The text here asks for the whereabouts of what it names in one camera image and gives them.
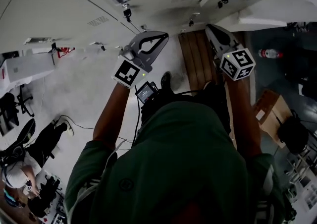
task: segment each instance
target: green shirt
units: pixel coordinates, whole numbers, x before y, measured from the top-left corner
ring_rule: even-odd
[[[190,202],[208,222],[284,218],[273,157],[243,159],[205,105],[162,107],[142,126],[132,149],[119,159],[114,153],[105,169],[111,154],[101,141],[87,143],[66,189],[68,221],[168,223]]]

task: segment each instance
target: black and white marker cube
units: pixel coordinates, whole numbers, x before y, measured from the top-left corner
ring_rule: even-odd
[[[119,56],[111,77],[127,88],[132,88],[146,75],[147,72],[142,68],[135,65],[124,56]]]
[[[248,77],[255,66],[256,62],[248,49],[225,53],[220,63],[220,68],[232,80]]]

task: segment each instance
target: black shoe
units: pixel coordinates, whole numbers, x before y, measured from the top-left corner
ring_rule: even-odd
[[[171,78],[172,78],[172,76],[171,76],[171,73],[169,71],[164,73],[162,79],[160,80],[160,87],[162,89],[170,89]]]

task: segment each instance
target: white floor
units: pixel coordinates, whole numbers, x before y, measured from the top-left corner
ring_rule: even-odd
[[[35,113],[37,137],[39,132],[54,118],[61,114],[70,116],[83,127],[94,128],[107,100],[116,84],[111,79],[118,51],[84,50],[74,51],[61,59],[55,59],[56,70],[45,79],[39,79],[26,86],[33,100],[30,106]],[[160,78],[166,71],[173,75],[172,88],[175,92],[189,90],[186,69],[177,36],[171,37],[157,60],[152,64],[153,71],[138,84],[154,81],[160,87]],[[138,117],[137,98],[131,90],[120,136],[133,140]],[[11,130],[0,139],[0,149],[14,142],[23,126],[30,119],[27,114],[19,113],[20,126]],[[58,143],[55,159],[49,159],[44,169],[61,178],[67,184],[72,168],[85,144],[92,139],[93,130],[73,126],[75,135],[66,133]],[[131,143],[125,142],[120,148],[129,149]]]

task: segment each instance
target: black pants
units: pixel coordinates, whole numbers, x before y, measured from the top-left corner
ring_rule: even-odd
[[[36,160],[41,168],[44,166],[53,149],[59,142],[61,134],[66,130],[66,123],[62,123],[56,128],[50,123],[41,131],[35,143],[26,148],[26,151],[29,152],[30,156]]]
[[[179,95],[174,94],[171,89],[160,89],[157,96],[153,100],[147,101],[141,108],[142,124],[148,121],[164,105],[178,101],[200,103],[212,108],[218,115],[226,132],[228,134],[231,132],[226,91],[223,84],[214,85],[210,83],[206,89],[195,96]]]

